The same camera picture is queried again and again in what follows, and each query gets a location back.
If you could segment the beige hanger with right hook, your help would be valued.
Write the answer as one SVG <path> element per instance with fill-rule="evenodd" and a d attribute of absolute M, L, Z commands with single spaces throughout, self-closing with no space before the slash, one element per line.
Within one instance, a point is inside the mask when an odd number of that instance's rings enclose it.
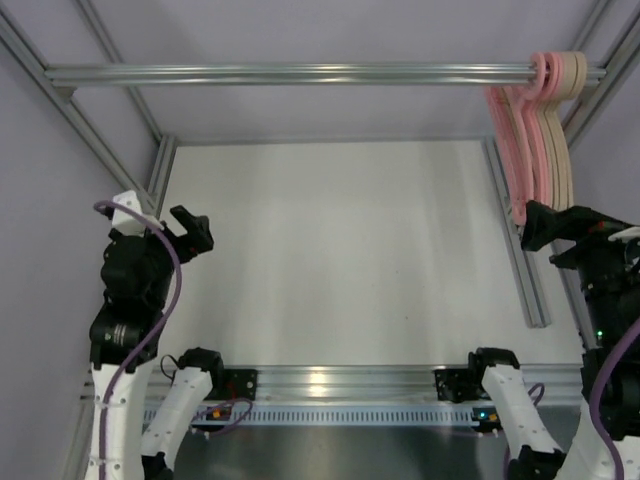
<path fill-rule="evenodd" d="M 570 98 L 575 77 L 576 63 L 569 52 L 545 52 L 548 66 L 547 83 L 543 88 L 541 127 L 549 141 L 547 158 L 551 161 L 552 203 L 555 210 L 565 210 L 569 206 L 569 174 L 567 171 L 569 153 L 563 133 L 558 109 L 561 103 Z"/>

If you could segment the beige hanger bottom pile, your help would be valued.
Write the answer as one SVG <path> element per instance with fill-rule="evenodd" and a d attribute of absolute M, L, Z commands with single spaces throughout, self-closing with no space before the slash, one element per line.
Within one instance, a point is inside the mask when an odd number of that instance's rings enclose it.
<path fill-rule="evenodd" d="M 551 139 L 553 208 L 566 210 L 573 203 L 569 148 L 558 110 L 563 102 L 574 100 L 584 85 L 580 55 L 576 52 L 546 52 L 548 83 L 544 117 Z"/>

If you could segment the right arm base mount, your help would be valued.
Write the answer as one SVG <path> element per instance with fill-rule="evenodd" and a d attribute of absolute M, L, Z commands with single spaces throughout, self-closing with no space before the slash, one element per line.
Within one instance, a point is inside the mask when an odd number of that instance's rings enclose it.
<path fill-rule="evenodd" d="M 479 377 L 468 368 L 446 368 L 434 371 L 435 388 L 440 401 L 459 404 L 489 400 Z"/>

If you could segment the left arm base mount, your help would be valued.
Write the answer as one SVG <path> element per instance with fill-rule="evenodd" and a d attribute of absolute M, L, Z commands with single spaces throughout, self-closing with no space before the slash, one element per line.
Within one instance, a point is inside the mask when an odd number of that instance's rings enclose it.
<path fill-rule="evenodd" d="M 255 369 L 230 368 L 217 375 L 206 401 L 223 401 L 236 398 L 254 400 L 259 372 Z"/>

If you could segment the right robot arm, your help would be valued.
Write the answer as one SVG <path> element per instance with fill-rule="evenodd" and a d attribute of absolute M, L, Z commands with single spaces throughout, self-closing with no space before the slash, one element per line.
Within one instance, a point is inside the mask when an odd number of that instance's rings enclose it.
<path fill-rule="evenodd" d="M 508 479 L 636 479 L 639 476 L 639 228 L 585 206 L 526 204 L 521 247 L 569 247 L 550 263 L 576 273 L 593 335 L 573 394 L 578 423 L 567 448 L 554 439 L 514 352 L 468 356 L 472 385 L 492 403 L 510 454 Z"/>

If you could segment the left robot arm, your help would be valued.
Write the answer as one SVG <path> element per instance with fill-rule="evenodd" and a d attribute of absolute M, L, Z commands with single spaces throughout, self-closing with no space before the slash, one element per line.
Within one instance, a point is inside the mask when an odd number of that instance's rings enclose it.
<path fill-rule="evenodd" d="M 147 387 L 180 296 L 181 267 L 214 248 L 209 219 L 175 206 L 170 213 L 185 230 L 177 235 L 132 200 L 94 208 L 111 230 L 100 272 L 103 304 L 89 330 L 94 414 L 85 476 L 171 479 L 197 407 L 222 385 L 222 358 L 200 347 L 185 351 L 149 423 Z"/>

